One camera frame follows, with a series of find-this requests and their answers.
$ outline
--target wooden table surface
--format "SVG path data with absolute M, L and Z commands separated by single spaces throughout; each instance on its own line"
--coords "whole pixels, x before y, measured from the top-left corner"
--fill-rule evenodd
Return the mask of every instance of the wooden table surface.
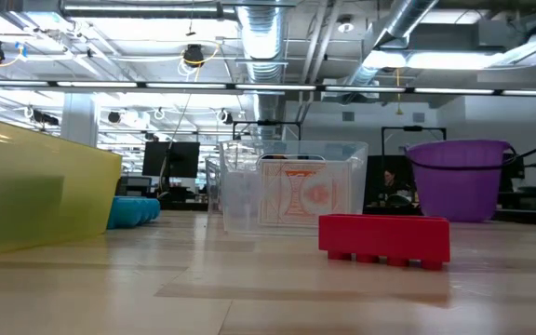
M 536 226 L 453 224 L 444 272 L 329 261 L 220 216 L 0 255 L 0 334 L 536 335 Z

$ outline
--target person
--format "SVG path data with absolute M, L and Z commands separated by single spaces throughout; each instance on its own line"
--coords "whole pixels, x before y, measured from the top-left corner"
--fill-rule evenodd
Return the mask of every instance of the person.
M 402 181 L 396 179 L 396 174 L 389 168 L 383 172 L 384 177 L 384 193 L 386 195 L 397 194 L 398 191 L 409 191 L 409 186 Z

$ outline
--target ceiling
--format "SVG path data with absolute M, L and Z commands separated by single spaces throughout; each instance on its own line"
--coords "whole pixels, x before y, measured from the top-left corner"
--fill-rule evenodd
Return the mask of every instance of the ceiling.
M 283 55 L 287 62 L 284 76 L 286 82 L 297 83 L 302 80 L 303 65 L 307 59 L 311 32 L 320 3 L 318 0 L 305 0 L 288 9 L 286 51 Z M 351 16 L 354 29 L 348 33 L 334 29 L 326 49 L 327 59 L 322 61 L 319 68 L 318 81 L 341 80 L 361 64 L 366 56 L 362 48 L 366 30 L 370 23 L 388 15 L 390 5 L 391 1 L 385 0 L 343 2 L 339 17 Z M 444 24 L 447 27 L 460 25 L 463 27 L 459 29 L 468 30 L 483 20 L 521 20 L 535 13 L 536 1 L 532 0 L 440 0 L 421 24 Z M 29 28 L 22 29 L 17 20 L 11 20 L 9 16 L 0 13 L 0 41 L 3 42 L 3 50 L 6 53 L 4 64 L 14 61 L 9 66 L 0 67 L 0 79 L 167 82 L 197 80 L 227 83 L 245 82 L 248 78 L 246 65 L 242 61 L 246 54 L 236 21 L 136 17 L 56 18 L 50 15 L 31 16 L 31 19 L 32 21 L 24 22 Z M 327 26 L 328 15 L 321 27 L 320 38 L 325 34 Z M 513 34 L 517 34 L 517 27 L 514 25 L 514 28 L 509 29 L 514 30 Z M 197 73 L 190 71 L 188 75 L 183 72 L 184 68 L 181 66 L 181 53 L 191 44 L 202 45 L 205 57 L 211 60 L 205 62 Z M 25 50 L 23 57 L 17 56 L 20 54 L 19 47 Z M 495 87 L 536 87 L 536 68 L 502 71 L 402 68 L 379 71 L 375 80 L 382 86 L 485 87 L 491 83 Z M 287 94 L 287 100 L 291 101 L 289 105 L 295 104 L 293 101 L 297 98 L 297 94 Z M 452 98 L 413 95 L 403 98 L 403 101 L 429 102 L 430 107 L 435 108 Z M 231 138 L 228 135 L 231 127 L 220 121 L 220 111 L 232 113 L 235 120 L 254 118 L 253 99 L 249 94 L 194 94 L 190 97 L 188 94 L 109 92 L 96 93 L 94 99 L 101 112 L 100 147 L 123 155 L 126 167 L 136 171 L 141 166 L 141 149 L 146 139 L 137 132 L 119 134 L 114 133 L 115 130 L 135 130 L 139 127 L 147 127 L 152 132 L 173 130 L 187 105 L 180 130 L 197 130 L 207 135 L 178 135 L 175 140 L 201 141 L 205 151 L 201 156 L 203 159 L 216 154 L 214 145 L 219 141 Z M 395 94 L 381 94 L 370 102 L 385 104 L 395 99 Z M 30 114 L 27 107 L 31 106 L 34 110 L 53 115 L 62 122 L 63 102 L 64 93 L 59 91 L 0 88 L 0 120 L 57 136 L 60 133 L 59 127 L 36 124 L 26 117 Z M 313 122 L 325 125 L 330 122 L 331 115 L 324 113 L 327 109 L 315 109 L 318 112 L 307 116 L 309 124 Z M 111 112 L 129 114 L 126 120 L 130 121 L 113 124 L 108 120 Z

